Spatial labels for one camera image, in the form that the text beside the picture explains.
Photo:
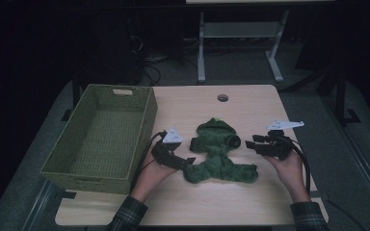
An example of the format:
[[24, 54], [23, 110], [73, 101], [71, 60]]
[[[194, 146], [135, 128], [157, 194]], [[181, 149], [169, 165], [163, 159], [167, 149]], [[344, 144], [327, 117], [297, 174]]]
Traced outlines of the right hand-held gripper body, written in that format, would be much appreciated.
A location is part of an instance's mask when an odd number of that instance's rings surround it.
[[266, 127], [268, 134], [265, 136], [265, 142], [272, 148], [270, 151], [271, 156], [285, 160], [292, 150], [297, 154], [301, 154], [301, 150], [294, 144], [294, 141], [284, 135], [284, 130], [302, 126], [304, 126], [303, 121], [285, 120], [275, 120], [272, 124], [268, 125]]

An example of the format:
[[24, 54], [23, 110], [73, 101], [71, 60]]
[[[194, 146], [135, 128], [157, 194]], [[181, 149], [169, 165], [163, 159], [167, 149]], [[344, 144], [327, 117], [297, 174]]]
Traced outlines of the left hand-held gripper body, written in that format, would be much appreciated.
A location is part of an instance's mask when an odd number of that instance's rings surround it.
[[184, 164], [184, 160], [174, 154], [174, 150], [180, 146], [183, 138], [177, 130], [172, 127], [169, 131], [164, 131], [161, 140], [155, 143], [151, 154], [157, 163], [165, 167], [178, 167]]

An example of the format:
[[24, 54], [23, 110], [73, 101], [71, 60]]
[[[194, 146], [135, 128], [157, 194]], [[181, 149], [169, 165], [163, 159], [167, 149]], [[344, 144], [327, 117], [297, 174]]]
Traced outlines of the green fleece garment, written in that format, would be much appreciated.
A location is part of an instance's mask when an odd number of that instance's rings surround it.
[[226, 122], [211, 118], [196, 130], [197, 136], [191, 139], [189, 150], [205, 153], [203, 162], [188, 166], [184, 178], [197, 184], [210, 178], [231, 182], [254, 183], [258, 177], [255, 164], [234, 164], [228, 153], [241, 145], [241, 139], [234, 128]]

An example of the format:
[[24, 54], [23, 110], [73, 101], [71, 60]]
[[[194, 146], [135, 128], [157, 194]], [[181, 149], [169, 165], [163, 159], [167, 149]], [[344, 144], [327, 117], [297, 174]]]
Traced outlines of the green woven basket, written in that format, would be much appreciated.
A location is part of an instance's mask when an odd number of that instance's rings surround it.
[[157, 110], [151, 87], [87, 86], [40, 173], [67, 190], [128, 194]]

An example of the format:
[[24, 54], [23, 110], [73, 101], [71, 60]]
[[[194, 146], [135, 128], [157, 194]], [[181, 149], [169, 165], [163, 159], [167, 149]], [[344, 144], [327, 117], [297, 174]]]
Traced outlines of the person's left hand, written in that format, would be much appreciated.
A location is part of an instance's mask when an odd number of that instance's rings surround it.
[[176, 173], [176, 169], [161, 167], [148, 152], [145, 156], [142, 171], [137, 179], [130, 196], [145, 203], [149, 195], [169, 176]]

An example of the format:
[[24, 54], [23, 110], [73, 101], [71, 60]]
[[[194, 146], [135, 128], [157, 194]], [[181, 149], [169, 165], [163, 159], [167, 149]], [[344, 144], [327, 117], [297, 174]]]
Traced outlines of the person's right hand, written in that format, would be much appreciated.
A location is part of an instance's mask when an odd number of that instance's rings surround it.
[[291, 151], [283, 161], [268, 156], [264, 156], [264, 159], [275, 168], [279, 180], [290, 193], [293, 203], [310, 201], [304, 184], [303, 163], [295, 151]]

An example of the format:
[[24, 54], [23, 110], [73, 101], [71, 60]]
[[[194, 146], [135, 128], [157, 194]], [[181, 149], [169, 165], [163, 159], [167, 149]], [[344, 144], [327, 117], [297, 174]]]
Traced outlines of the black metal stand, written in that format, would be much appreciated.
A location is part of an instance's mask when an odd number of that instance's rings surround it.
[[316, 89], [318, 95], [327, 97], [335, 90], [334, 115], [338, 122], [342, 126], [346, 126], [348, 123], [360, 123], [360, 119], [356, 112], [353, 109], [347, 109], [345, 107], [346, 76], [344, 69], [339, 65], [327, 65], [299, 82], [278, 90], [278, 92], [294, 92], [317, 79], [321, 80]]

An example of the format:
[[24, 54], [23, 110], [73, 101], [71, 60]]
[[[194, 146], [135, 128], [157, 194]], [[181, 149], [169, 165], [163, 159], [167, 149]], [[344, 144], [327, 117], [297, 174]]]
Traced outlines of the grey metal stand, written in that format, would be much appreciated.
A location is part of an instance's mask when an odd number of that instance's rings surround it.
[[269, 22], [209, 22], [205, 20], [204, 12], [199, 14], [198, 24], [198, 82], [206, 81], [204, 63], [205, 39], [273, 39], [273, 47], [265, 52], [268, 64], [277, 82], [283, 77], [278, 67], [276, 54], [284, 32], [289, 11], [284, 11], [279, 21]]

